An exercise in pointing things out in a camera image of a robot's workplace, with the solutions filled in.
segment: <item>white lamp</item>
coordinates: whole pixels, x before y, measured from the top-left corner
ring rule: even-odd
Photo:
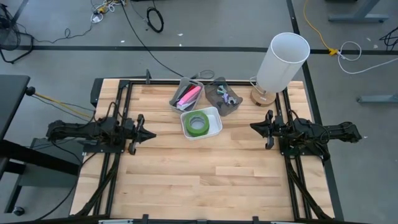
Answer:
[[[276,93],[284,90],[310,55],[308,42],[300,35],[285,32],[276,35],[261,63],[251,92],[258,106],[268,106],[275,101]]]

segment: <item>pink object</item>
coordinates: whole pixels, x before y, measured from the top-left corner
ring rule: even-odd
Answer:
[[[197,96],[199,95],[201,90],[200,86],[196,86],[193,90],[189,91],[187,94],[185,94],[181,100],[177,103],[177,106],[181,107],[185,104],[193,102]]]

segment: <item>plastic bin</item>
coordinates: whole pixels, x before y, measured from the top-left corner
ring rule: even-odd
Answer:
[[[223,85],[229,96],[236,99],[235,105],[227,105],[224,102],[222,95],[217,93],[217,89],[220,85]],[[219,77],[216,80],[205,86],[205,93],[207,100],[218,110],[221,116],[227,116],[228,114],[235,111],[242,103],[243,98],[239,97],[235,92],[228,86],[224,77]]]
[[[194,104],[190,105],[190,106],[187,107],[185,110],[180,110],[180,109],[178,109],[176,106],[173,106],[173,104],[175,103],[175,100],[176,100],[176,99],[182,94],[182,92],[186,89],[186,87],[189,86],[189,84],[194,84],[195,86],[200,86],[200,87],[201,87],[201,91],[200,91],[200,93],[199,93],[199,95],[198,95],[197,101],[196,101]],[[196,108],[196,106],[197,106],[197,104],[198,104],[198,102],[199,102],[199,99],[200,99],[200,97],[201,97],[201,93],[203,92],[203,89],[204,89],[204,86],[203,86],[203,84],[202,84],[201,82],[192,80],[192,79],[190,79],[190,78],[185,78],[185,77],[184,77],[184,78],[181,78],[180,84],[179,84],[179,86],[178,86],[177,91],[175,92],[173,98],[169,101],[169,105],[170,105],[172,111],[174,111],[174,112],[176,112],[176,113],[179,113],[179,114],[182,114],[182,113],[187,112],[187,111],[193,111],[193,110]]]
[[[185,117],[191,113],[190,112],[185,112],[181,114],[181,124],[182,124],[182,129],[184,131],[184,135],[185,137],[187,137],[187,139],[189,139],[190,141],[193,140],[199,140],[199,139],[204,139],[204,138],[208,138],[208,137],[212,137],[212,136],[216,136],[217,134],[220,133],[220,131],[223,129],[223,123],[221,122],[221,118],[220,115],[218,114],[218,110],[217,108],[215,108],[214,106],[209,107],[209,108],[205,108],[205,109],[200,109],[197,111],[202,111],[205,115],[207,115],[208,119],[209,119],[209,131],[206,135],[202,135],[199,137],[191,137],[191,135],[188,134],[187,130],[185,129],[184,126],[184,121],[185,121]]]

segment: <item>cylindrical lampshade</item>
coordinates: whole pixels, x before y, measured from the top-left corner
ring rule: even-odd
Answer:
[[[300,35],[276,35],[257,73],[257,84],[265,91],[284,90],[310,55],[308,42]]]

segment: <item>yellow cable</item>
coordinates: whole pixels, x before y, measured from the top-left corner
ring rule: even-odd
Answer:
[[[303,10],[305,21],[307,22],[308,25],[310,25],[310,27],[311,27],[313,30],[315,30],[315,31],[319,34],[319,36],[321,37],[321,41],[322,41],[323,45],[329,50],[329,55],[335,55],[335,54],[337,54],[338,49],[330,48],[330,47],[325,43],[325,41],[323,40],[323,37],[322,37],[321,32],[319,32],[319,30],[317,30],[317,28],[315,28],[315,27],[311,24],[311,22],[307,19],[307,14],[306,14],[306,12],[305,12],[306,9],[307,9],[307,3],[308,3],[308,0],[305,1],[305,3],[304,3],[304,10]]]
[[[72,111],[72,112],[75,112],[75,113],[78,114],[78,115],[85,116],[85,117],[87,117],[87,118],[91,118],[90,115],[85,114],[85,113],[82,113],[82,112],[79,112],[79,111],[77,111],[77,110],[74,110],[73,108],[70,108],[69,106],[64,105],[63,103],[61,103],[61,102],[58,101],[58,100],[55,100],[55,99],[53,99],[53,98],[50,98],[50,97],[48,97],[48,96],[44,96],[44,95],[41,95],[41,94],[38,94],[38,93],[35,93],[35,95],[38,96],[38,97],[40,97],[40,98],[43,98],[43,99],[45,99],[45,100],[49,100],[49,101],[51,101],[51,102],[54,102],[54,103],[56,103],[56,104],[59,104],[60,106],[63,106],[64,108],[66,108],[66,109],[68,109],[68,110],[70,110],[70,111]]]

